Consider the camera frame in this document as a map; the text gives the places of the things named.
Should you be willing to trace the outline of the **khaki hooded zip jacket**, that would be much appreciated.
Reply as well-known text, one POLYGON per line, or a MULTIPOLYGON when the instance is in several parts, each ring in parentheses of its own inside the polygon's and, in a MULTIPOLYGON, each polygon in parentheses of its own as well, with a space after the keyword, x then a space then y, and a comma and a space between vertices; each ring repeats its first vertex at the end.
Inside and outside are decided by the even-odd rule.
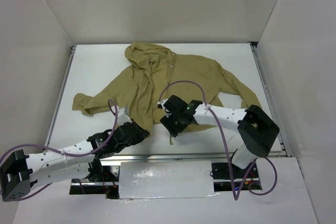
POLYGON ((220 92, 241 97, 241 108, 260 106, 256 94, 224 69, 217 61, 199 55, 180 55, 170 49, 133 42, 125 49, 130 65, 94 96, 77 93, 72 109, 83 115, 108 111, 108 100, 127 106, 129 115, 148 132, 158 124, 164 112, 157 108, 160 99, 175 95, 189 103, 206 100, 223 106, 220 92))

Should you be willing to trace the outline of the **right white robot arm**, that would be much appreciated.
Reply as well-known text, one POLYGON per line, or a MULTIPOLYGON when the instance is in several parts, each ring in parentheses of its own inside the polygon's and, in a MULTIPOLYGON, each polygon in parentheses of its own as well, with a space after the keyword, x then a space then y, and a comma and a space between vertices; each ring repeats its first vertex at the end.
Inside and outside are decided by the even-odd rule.
POLYGON ((193 100, 184 102, 172 95, 157 103, 165 116, 161 124, 171 137, 177 137, 190 125, 211 125, 239 133, 243 144, 235 151, 228 171, 233 177, 241 177, 256 158, 266 158, 278 137, 278 125, 257 105, 247 109, 230 109, 193 100))

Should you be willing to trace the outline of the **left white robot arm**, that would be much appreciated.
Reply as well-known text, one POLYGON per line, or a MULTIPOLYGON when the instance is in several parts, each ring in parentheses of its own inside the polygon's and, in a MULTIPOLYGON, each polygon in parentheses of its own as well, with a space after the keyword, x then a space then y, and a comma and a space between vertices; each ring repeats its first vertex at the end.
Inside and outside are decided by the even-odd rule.
POLYGON ((1 165, 2 200, 20 201, 27 198, 32 189, 62 180, 96 182, 108 172, 101 165, 102 158, 137 145, 149 135, 132 121, 55 152, 25 154, 23 150, 14 151, 1 165))

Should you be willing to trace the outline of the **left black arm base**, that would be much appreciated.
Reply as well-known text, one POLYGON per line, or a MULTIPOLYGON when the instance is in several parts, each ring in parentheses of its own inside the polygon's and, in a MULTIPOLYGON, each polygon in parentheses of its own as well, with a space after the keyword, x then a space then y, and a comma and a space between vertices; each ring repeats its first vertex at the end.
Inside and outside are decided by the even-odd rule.
POLYGON ((100 161, 89 163, 85 178, 71 180, 70 195, 104 195, 106 199, 119 199, 120 166, 103 166, 100 161))

